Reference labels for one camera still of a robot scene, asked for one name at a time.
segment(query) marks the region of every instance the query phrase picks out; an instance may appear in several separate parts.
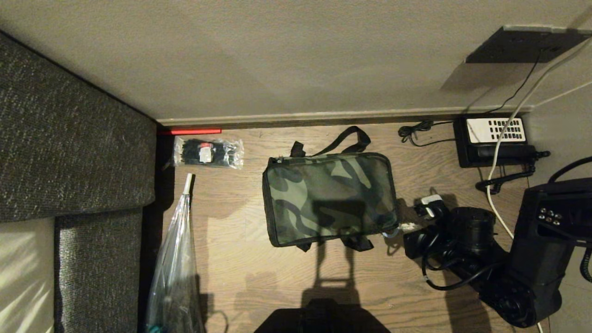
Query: black strap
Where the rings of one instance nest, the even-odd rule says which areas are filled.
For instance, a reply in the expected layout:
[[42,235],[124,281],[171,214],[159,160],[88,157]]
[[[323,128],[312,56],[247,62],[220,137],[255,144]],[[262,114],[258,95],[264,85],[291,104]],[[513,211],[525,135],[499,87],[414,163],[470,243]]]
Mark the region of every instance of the black strap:
[[333,141],[329,146],[327,146],[327,148],[323,149],[322,151],[319,151],[318,153],[314,154],[313,156],[326,154],[326,153],[332,151],[333,149],[337,148],[345,140],[346,137],[348,137],[350,134],[353,134],[353,133],[358,134],[358,142],[356,144],[351,145],[351,146],[347,147],[346,149],[344,149],[342,151],[342,153],[361,153],[361,152],[363,152],[371,142],[370,137],[368,136],[368,134],[366,134],[366,132],[364,132],[358,126],[350,126],[345,131],[343,131],[337,137],[337,139],[335,139],[335,141]]
[[304,145],[298,141],[294,141],[292,150],[290,150],[290,157],[305,157],[306,152],[303,150]]
[[358,252],[364,252],[374,248],[372,242],[366,236],[363,235],[342,237],[341,241],[348,248],[354,249]]
[[[358,134],[358,142],[354,145],[351,145],[349,147],[347,147],[346,149],[344,149],[342,151],[342,153],[361,153],[363,152],[366,147],[371,143],[370,137],[366,134],[366,132],[364,132],[362,129],[360,129],[358,126],[350,126],[348,127],[345,131],[343,131],[338,137],[337,139],[335,139],[335,141],[333,141],[329,146],[327,146],[327,148],[323,149],[322,151],[319,151],[318,153],[312,155],[312,156],[318,156],[318,155],[322,155],[322,154],[326,154],[330,151],[332,151],[333,149],[337,148],[344,140],[346,137],[348,137],[351,134],[357,133]],[[292,146],[292,150],[290,151],[290,157],[304,157],[305,156],[305,152],[303,150],[304,145],[298,141],[294,142],[294,145]]]
[[312,243],[305,243],[305,244],[298,244],[298,245],[296,245],[296,247],[301,249],[302,251],[306,252],[306,251],[310,250],[311,245],[312,245]]

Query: gray couch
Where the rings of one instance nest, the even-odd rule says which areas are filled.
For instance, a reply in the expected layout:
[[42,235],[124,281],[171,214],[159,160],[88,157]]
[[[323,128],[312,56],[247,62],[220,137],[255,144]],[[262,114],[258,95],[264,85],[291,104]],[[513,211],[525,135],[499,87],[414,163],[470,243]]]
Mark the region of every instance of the gray couch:
[[55,216],[56,332],[137,330],[156,125],[0,34],[0,223]]

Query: wall outlet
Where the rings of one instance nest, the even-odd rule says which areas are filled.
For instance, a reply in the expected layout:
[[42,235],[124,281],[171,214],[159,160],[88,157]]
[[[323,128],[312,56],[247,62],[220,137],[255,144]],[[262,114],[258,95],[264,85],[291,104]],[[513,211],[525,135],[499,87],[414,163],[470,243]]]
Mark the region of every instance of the wall outlet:
[[549,62],[592,37],[592,30],[507,25],[471,53],[466,63]]

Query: clear plastic bag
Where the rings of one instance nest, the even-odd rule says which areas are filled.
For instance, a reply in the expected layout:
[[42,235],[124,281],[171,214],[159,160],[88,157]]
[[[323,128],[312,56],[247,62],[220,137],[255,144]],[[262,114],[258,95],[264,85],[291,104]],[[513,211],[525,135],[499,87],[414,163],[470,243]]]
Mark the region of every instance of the clear plastic bag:
[[242,140],[185,139],[177,136],[173,149],[173,165],[205,165],[208,167],[243,168]]
[[189,187],[179,199],[156,260],[146,311],[146,333],[203,333],[195,254],[189,225]]

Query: red strip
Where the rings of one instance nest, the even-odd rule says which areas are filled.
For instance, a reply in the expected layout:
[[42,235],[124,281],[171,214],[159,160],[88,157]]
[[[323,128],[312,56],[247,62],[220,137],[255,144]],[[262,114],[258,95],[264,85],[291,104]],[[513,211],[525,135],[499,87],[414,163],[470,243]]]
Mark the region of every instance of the red strip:
[[160,131],[158,135],[201,135],[201,134],[220,134],[221,129],[178,129]]

